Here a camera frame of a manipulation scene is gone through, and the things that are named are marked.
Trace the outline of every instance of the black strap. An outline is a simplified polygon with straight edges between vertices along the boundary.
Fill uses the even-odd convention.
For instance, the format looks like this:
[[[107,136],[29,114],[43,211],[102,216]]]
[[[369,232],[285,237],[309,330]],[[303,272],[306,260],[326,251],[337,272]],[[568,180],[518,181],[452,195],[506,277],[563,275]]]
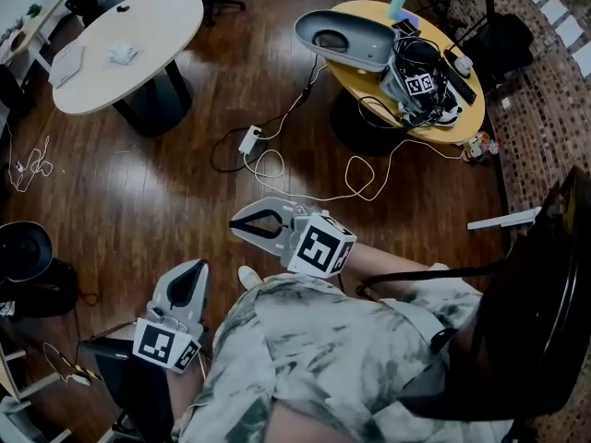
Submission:
[[[264,230],[263,228],[259,228],[258,226],[248,224],[249,222],[253,222],[255,220],[262,220],[263,218],[268,217],[273,217],[276,221],[280,223],[279,228],[277,228],[277,230],[275,230],[274,232],[270,232],[269,230]],[[273,239],[279,236],[281,234],[281,230],[284,228],[284,225],[282,225],[281,222],[282,218],[276,211],[261,210],[257,213],[253,213],[252,215],[248,215],[239,220],[230,220],[230,228],[235,228],[245,233],[255,234],[256,236],[260,236],[261,238]]]
[[[479,268],[459,268],[459,269],[444,269],[444,270],[417,270],[413,272],[394,272],[392,274],[381,274],[380,276],[373,276],[363,281],[357,287],[357,295],[370,298],[366,289],[371,288],[373,284],[378,282],[393,282],[393,281],[428,281],[429,279],[442,279],[453,277],[477,277],[488,276],[497,272],[504,263],[504,259],[481,266]]]

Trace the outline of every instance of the round white table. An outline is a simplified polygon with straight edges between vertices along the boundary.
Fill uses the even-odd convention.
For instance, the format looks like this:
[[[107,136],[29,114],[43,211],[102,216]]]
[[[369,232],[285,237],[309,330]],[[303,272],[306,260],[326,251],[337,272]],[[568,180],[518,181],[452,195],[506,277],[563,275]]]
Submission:
[[[66,114],[91,114],[113,105],[144,136],[172,129],[192,101],[192,89],[175,57],[193,39],[202,19],[201,0],[126,0],[111,8],[78,36],[84,46],[81,68],[54,88],[55,106]],[[127,66],[109,59],[109,49],[119,43],[138,50]],[[168,78],[154,78],[164,68]],[[123,99],[137,89],[130,106]]]

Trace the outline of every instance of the gray plastic device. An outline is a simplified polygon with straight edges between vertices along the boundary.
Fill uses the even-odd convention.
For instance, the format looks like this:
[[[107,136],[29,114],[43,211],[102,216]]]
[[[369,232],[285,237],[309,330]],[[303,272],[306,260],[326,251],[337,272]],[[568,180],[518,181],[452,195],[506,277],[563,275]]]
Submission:
[[[389,26],[331,10],[306,13],[295,22],[294,33],[313,53],[367,72],[386,67],[396,38]]]

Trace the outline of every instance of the teal object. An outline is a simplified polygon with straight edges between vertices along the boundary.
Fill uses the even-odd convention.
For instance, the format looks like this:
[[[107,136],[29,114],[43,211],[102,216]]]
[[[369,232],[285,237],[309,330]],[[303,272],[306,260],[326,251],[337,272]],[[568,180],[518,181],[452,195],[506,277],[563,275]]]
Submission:
[[[406,0],[392,0],[390,8],[388,8],[388,18],[395,19],[400,10],[403,9],[404,2]]]

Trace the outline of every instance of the floor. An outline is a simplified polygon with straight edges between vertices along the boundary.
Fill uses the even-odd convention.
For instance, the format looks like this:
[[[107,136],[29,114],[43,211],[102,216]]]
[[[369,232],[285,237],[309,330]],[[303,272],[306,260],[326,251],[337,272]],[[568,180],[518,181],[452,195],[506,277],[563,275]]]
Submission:
[[[54,171],[47,178],[36,177],[28,192],[14,193],[3,221],[42,224],[53,239],[55,256],[78,271],[81,290],[100,296],[95,307],[78,303],[83,339],[140,316],[157,279],[180,262],[203,257],[211,263],[208,322],[213,329],[241,293],[238,266],[248,264],[263,276],[282,270],[278,258],[240,241],[228,229],[235,212],[272,192],[246,171],[214,172],[211,147],[228,129],[271,118],[291,105],[313,63],[312,54],[293,37],[293,24],[310,10],[343,0],[243,1],[246,12],[223,10],[216,26],[202,26],[176,58],[195,98],[181,125],[159,138],[139,137],[112,108],[79,117],[62,114],[54,107],[45,76],[32,79],[37,108],[12,126],[13,162],[25,159],[48,136],[47,159]],[[72,18],[55,34],[50,52],[78,31]],[[346,192],[344,169],[352,153],[336,139],[328,120],[328,107],[339,89],[324,71],[309,101],[287,119],[283,134],[270,145],[286,164],[285,176],[271,181],[274,186],[316,196]],[[238,143],[232,139],[222,145],[215,161],[239,165]],[[459,152],[456,147],[441,149]],[[368,160],[380,179],[368,189],[373,193],[387,159]],[[277,168],[271,158],[264,164],[268,172]],[[368,177],[360,165],[351,174],[354,186]],[[425,263],[478,266],[502,254],[498,230],[465,229],[466,222],[501,214],[491,163],[448,161],[423,146],[405,144],[393,157],[389,182],[374,202],[346,199],[322,207],[359,241]],[[345,282],[353,294],[355,285]],[[23,319],[5,328],[30,350],[29,377],[50,371],[40,352],[43,341],[73,356],[72,314]],[[95,366],[83,353],[80,362]],[[35,398],[34,405],[56,424],[71,428],[74,441],[81,443],[96,441],[117,417],[101,384],[86,388],[59,383]]]

